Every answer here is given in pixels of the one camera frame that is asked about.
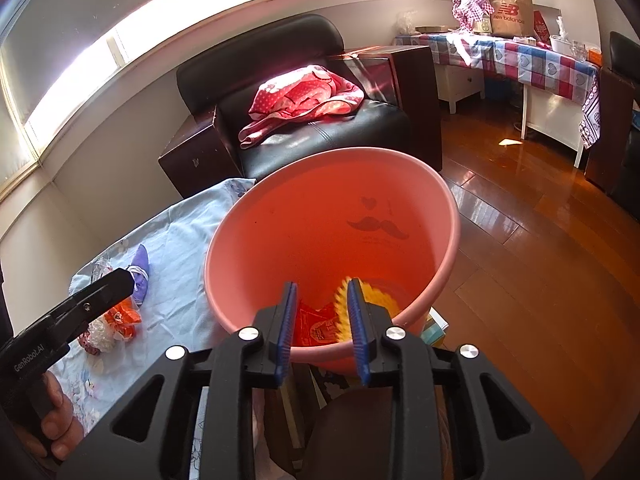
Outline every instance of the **light blue bedsheet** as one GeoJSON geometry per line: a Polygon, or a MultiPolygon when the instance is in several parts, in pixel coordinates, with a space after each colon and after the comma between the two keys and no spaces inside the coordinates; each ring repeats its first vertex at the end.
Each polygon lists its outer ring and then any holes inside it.
{"type": "MultiPolygon", "coordinates": [[[[136,337],[100,356],[87,354],[74,342],[69,354],[51,369],[85,431],[169,346],[180,344],[197,351],[214,346],[223,335],[207,303],[204,259],[220,221],[253,184],[253,180],[229,179],[171,206],[107,248],[72,278],[70,294],[89,284],[98,258],[110,259],[114,268],[126,267],[139,244],[148,251],[148,292],[140,308],[142,324],[136,328],[136,337]]],[[[262,413],[255,415],[254,426],[262,433],[262,413]]],[[[199,450],[199,442],[194,443],[194,450],[199,450]]],[[[192,478],[197,478],[198,456],[193,459],[192,478]]],[[[264,442],[257,444],[256,470],[257,478],[290,478],[270,461],[264,442]]]]}

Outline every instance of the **human hand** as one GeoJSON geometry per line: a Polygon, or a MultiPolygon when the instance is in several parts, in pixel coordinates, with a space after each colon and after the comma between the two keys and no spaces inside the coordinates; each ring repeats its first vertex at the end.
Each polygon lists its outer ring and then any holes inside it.
{"type": "MultiPolygon", "coordinates": [[[[82,424],[74,417],[74,408],[62,392],[55,375],[46,372],[43,376],[49,399],[54,409],[42,419],[42,433],[53,442],[51,452],[59,460],[66,460],[84,437],[82,424]]],[[[42,443],[21,426],[15,427],[18,438],[36,458],[45,458],[47,451],[42,443]]]]}

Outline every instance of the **plastic bag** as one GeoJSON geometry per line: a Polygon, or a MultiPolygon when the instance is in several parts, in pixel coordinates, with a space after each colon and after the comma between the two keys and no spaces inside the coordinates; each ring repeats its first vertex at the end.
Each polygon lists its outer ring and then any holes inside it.
{"type": "Polygon", "coordinates": [[[398,34],[417,34],[415,30],[415,10],[408,10],[407,12],[401,12],[398,14],[396,20],[396,27],[398,28],[398,34]]]}
{"type": "MultiPolygon", "coordinates": [[[[95,282],[113,270],[109,260],[100,258],[91,271],[91,282],[95,282]]],[[[89,323],[86,332],[78,337],[78,342],[91,355],[110,352],[116,341],[129,341],[136,335],[136,325],[142,322],[138,307],[130,296],[110,308],[102,316],[89,323]]]]}
{"type": "Polygon", "coordinates": [[[556,23],[558,23],[558,28],[560,29],[560,34],[558,36],[562,41],[568,41],[569,36],[567,35],[566,30],[564,30],[564,22],[562,21],[562,16],[558,16],[558,18],[556,19],[556,23]]]}

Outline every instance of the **white wall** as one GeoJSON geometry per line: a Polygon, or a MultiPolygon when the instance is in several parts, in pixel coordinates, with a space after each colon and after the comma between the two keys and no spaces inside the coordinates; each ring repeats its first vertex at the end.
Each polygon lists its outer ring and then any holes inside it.
{"type": "Polygon", "coordinates": [[[33,159],[15,129],[4,99],[0,98],[0,189],[33,159]]]}
{"type": "Polygon", "coordinates": [[[3,290],[14,331],[64,300],[71,277],[100,248],[59,190],[53,184],[45,187],[0,244],[3,290]]]}
{"type": "Polygon", "coordinates": [[[558,8],[572,40],[600,46],[598,16],[593,0],[558,0],[558,8]]]}
{"type": "Polygon", "coordinates": [[[611,55],[609,52],[609,35],[612,31],[619,32],[630,40],[640,44],[640,39],[629,23],[620,6],[615,0],[593,0],[598,13],[598,23],[600,24],[600,44],[602,55],[607,66],[611,66],[611,55]]]}
{"type": "Polygon", "coordinates": [[[349,49],[391,44],[398,34],[396,20],[408,10],[415,11],[416,26],[460,26],[451,13],[451,0],[373,0],[326,7],[315,12],[338,28],[344,46],[349,49]]]}
{"type": "Polygon", "coordinates": [[[58,189],[103,247],[180,200],[158,156],[188,115],[172,70],[98,126],[58,173],[58,189]]]}

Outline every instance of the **orange snack bag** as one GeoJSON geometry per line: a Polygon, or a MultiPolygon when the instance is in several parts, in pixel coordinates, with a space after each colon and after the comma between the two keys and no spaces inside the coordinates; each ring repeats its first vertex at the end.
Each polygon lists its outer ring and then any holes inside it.
{"type": "Polygon", "coordinates": [[[136,327],[142,321],[140,313],[133,307],[131,298],[121,301],[111,307],[105,314],[107,324],[122,336],[124,341],[129,341],[136,335],[136,327]]]}
{"type": "Polygon", "coordinates": [[[293,344],[295,346],[324,346],[336,343],[337,317],[334,306],[329,303],[320,310],[315,310],[298,302],[296,314],[296,326],[293,331],[293,344]]]}

